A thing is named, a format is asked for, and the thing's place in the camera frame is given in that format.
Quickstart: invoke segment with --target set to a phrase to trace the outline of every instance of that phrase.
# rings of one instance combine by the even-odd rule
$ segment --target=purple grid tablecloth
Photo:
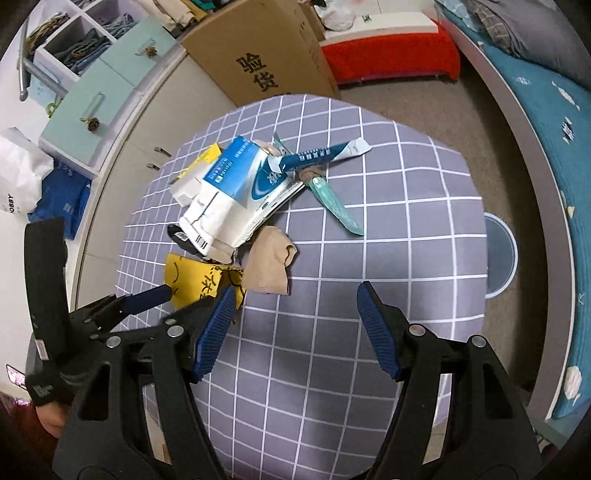
[[[366,236],[346,231],[309,190],[276,213],[270,223],[299,251],[288,271],[291,294],[248,293],[213,372],[193,391],[229,475],[350,478],[375,459],[399,392],[359,320],[358,284],[371,280],[385,303],[439,336],[466,340],[482,327],[483,206],[459,153],[337,100],[287,95],[240,108],[197,133],[150,184],[126,228],[115,292],[160,285],[167,254],[183,254],[165,232],[181,215],[167,190],[171,177],[214,142],[225,147],[237,135],[270,141],[275,130],[291,151],[357,137],[372,145],[327,172]],[[121,328],[155,325],[172,311],[166,304]],[[449,396],[443,378],[436,423]],[[147,397],[156,416],[153,389]]]

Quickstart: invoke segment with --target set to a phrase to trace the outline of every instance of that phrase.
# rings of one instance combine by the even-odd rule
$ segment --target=blue plastic bag
[[[41,200],[29,213],[29,221],[63,217],[64,237],[74,240],[89,195],[90,180],[55,160],[53,171],[43,179]]]

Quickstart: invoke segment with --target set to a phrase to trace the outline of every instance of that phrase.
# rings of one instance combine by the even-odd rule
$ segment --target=white bag
[[[355,14],[344,5],[339,5],[336,0],[326,0],[326,8],[315,5],[314,9],[322,24],[329,30],[343,32],[353,26]]]
[[[18,128],[0,132],[0,210],[27,216],[41,199],[41,181],[53,170],[53,158]]]

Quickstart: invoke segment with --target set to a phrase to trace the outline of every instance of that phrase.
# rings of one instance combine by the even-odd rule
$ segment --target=toothpaste tube
[[[361,137],[347,143],[333,145],[326,148],[315,148],[294,155],[274,157],[269,155],[268,161],[271,171],[285,173],[286,171],[301,170],[302,168],[336,160],[358,157],[371,150],[369,144]]]

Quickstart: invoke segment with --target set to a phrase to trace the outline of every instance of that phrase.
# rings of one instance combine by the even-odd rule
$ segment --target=metal pole
[[[21,45],[18,52],[18,86],[21,89],[20,99],[21,102],[27,100],[29,96],[28,82],[27,82],[27,71],[25,70],[24,60],[27,56],[27,30],[29,27],[29,17],[25,20],[25,23],[21,27]]]
[[[34,75],[35,77],[37,77],[41,83],[43,83],[45,86],[47,86],[48,88],[53,90],[61,98],[64,98],[67,95],[68,91],[62,85],[60,85],[54,79],[52,79],[47,73],[45,73],[43,70],[41,70],[33,62],[31,62],[31,60],[24,59],[23,64],[24,64],[25,68],[29,72],[31,72],[31,75]]]

